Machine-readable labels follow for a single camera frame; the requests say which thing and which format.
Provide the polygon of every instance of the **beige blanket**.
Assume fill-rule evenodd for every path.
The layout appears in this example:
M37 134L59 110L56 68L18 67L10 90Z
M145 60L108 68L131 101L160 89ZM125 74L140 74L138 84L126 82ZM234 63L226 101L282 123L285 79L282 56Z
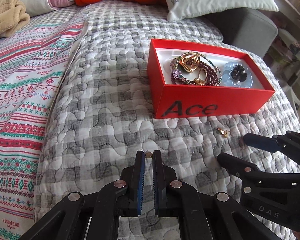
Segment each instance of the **beige blanket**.
M18 0L0 0L0 38L10 37L29 23L26 7Z

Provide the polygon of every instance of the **gray checkered quilt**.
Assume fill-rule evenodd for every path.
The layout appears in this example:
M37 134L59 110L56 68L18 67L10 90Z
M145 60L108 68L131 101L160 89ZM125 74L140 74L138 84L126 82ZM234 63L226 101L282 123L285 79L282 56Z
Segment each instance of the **gray checkered quilt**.
M276 93L256 114L153 118L146 67L151 38L221 43L222 35L204 18L165 20L167 10L117 0L48 14L66 21L85 13L89 30L62 84L47 128L34 191L35 218L40 219L71 191L89 194L119 178L133 165L136 151L161 150L165 165L198 191L219 191L239 200L241 181L222 169L216 156L226 152L267 172L300 172L281 153L245 146L241 136L300 132L300 124L278 82L261 58L250 54ZM230 131L228 138L216 127ZM121 218L118 239L177 240L178 222L154 215L152 163L146 160L144 204L139 218ZM264 223L282 239L290 230Z

